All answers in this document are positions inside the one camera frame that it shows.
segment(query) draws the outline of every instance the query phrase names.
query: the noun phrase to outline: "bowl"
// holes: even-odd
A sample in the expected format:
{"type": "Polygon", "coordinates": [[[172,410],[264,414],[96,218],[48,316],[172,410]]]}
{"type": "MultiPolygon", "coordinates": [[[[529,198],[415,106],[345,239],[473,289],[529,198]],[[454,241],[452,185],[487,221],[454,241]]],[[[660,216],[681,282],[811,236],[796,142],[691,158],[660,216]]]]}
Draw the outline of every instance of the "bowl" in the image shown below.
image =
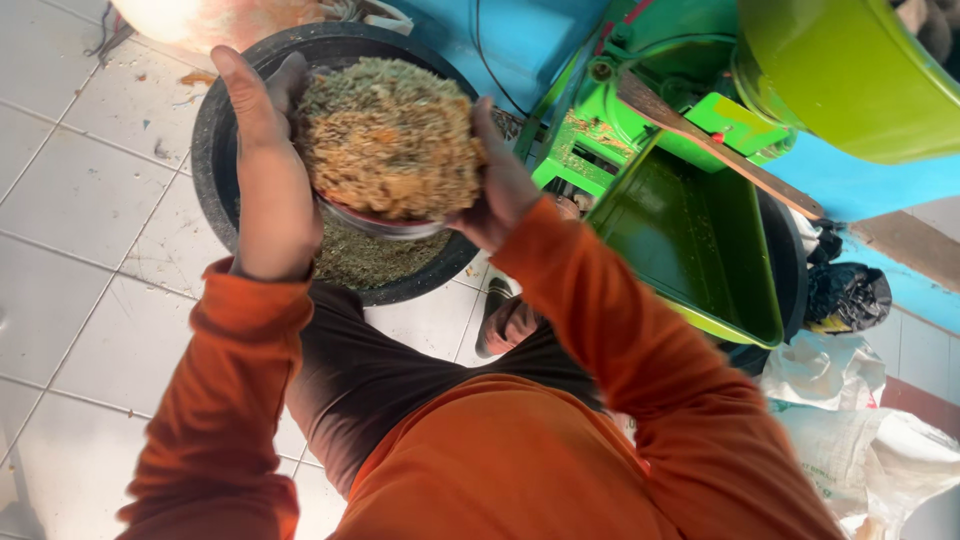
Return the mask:
{"type": "MultiPolygon", "coordinates": [[[[362,23],[313,23],[266,37],[243,52],[253,69],[266,79],[290,53],[300,51],[309,68],[343,69],[360,57],[397,58],[418,65],[457,82],[471,99],[476,90],[448,61],[426,45],[410,37],[362,23]]],[[[240,188],[236,178],[236,115],[230,105],[227,88],[220,79],[210,87],[200,106],[190,146],[192,172],[197,197],[206,220],[225,246],[236,250],[240,214],[237,201],[240,188]]],[[[325,204],[342,221],[353,219],[362,227],[375,224],[346,207],[325,204]]],[[[442,229],[438,222],[388,222],[384,228],[401,227],[403,239],[414,239],[430,228],[442,229]]],[[[410,300],[451,280],[473,260],[479,250],[459,233],[454,233],[440,253],[418,272],[373,289],[357,290],[364,306],[381,306],[410,300]]]]}
{"type": "Polygon", "coordinates": [[[324,211],[330,212],[330,215],[344,225],[370,236],[379,236],[388,240],[418,240],[446,229],[446,222],[444,221],[381,219],[328,199],[322,193],[319,193],[319,195],[320,201],[324,205],[324,211]]]}

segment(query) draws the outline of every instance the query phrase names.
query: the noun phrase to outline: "green bucket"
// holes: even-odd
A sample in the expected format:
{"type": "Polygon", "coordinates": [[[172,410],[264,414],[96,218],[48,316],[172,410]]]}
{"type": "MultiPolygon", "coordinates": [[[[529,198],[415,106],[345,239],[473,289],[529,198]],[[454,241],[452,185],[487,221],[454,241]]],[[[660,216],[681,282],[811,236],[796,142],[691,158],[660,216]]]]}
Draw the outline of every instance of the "green bucket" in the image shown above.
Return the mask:
{"type": "Polygon", "coordinates": [[[960,154],[960,85],[888,0],[737,0],[733,62],[755,112],[862,160],[960,154]]]}

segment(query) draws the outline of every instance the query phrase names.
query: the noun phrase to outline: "black tub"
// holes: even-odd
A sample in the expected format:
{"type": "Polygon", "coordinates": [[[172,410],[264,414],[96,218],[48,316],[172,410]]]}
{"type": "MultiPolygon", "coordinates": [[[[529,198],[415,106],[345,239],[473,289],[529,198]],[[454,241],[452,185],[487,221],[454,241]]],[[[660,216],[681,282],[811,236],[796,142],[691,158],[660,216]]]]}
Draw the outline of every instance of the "black tub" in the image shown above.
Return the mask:
{"type": "MultiPolygon", "coordinates": [[[[422,43],[375,26],[348,22],[307,24],[274,34],[243,53],[253,69],[266,79],[290,53],[300,51],[310,68],[342,69],[360,57],[397,58],[452,79],[470,97],[473,86],[450,63],[422,43]]],[[[193,183],[206,220],[220,241],[236,249],[240,196],[236,176],[236,116],[220,79],[206,94],[193,128],[190,147],[193,183]]],[[[454,233],[443,250],[419,272],[375,289],[357,291],[364,306],[382,306],[416,298],[448,282],[463,270],[477,248],[454,233]]]]}

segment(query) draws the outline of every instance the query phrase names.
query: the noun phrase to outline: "chopped dried plant material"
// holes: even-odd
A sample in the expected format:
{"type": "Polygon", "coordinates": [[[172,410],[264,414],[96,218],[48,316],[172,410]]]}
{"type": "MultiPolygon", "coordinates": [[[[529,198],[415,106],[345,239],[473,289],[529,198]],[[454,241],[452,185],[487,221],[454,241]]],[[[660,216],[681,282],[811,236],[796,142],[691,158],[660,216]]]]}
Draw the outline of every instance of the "chopped dried plant material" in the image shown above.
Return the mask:
{"type": "Polygon", "coordinates": [[[439,221],[479,193],[484,158],[469,98],[409,62],[362,58],[316,75],[298,117],[310,181],[329,199],[386,219],[439,221]]]}
{"type": "Polygon", "coordinates": [[[371,289],[416,274],[450,239],[443,231],[420,240],[386,240],[358,233],[324,216],[324,243],[313,279],[371,289]]]}

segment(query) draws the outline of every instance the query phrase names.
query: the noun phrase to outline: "wooden handle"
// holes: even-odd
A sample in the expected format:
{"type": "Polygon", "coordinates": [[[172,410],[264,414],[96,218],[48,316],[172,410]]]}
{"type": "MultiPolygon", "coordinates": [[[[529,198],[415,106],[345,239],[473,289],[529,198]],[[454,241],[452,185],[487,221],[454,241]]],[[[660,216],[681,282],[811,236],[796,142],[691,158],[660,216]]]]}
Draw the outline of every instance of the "wooden handle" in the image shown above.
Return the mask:
{"type": "Polygon", "coordinates": [[[809,195],[757,167],[732,148],[714,141],[679,112],[670,109],[670,106],[660,99],[656,92],[630,71],[623,73],[616,97],[654,125],[693,141],[697,146],[723,161],[729,168],[805,217],[810,219],[823,217],[823,207],[809,195]]]}

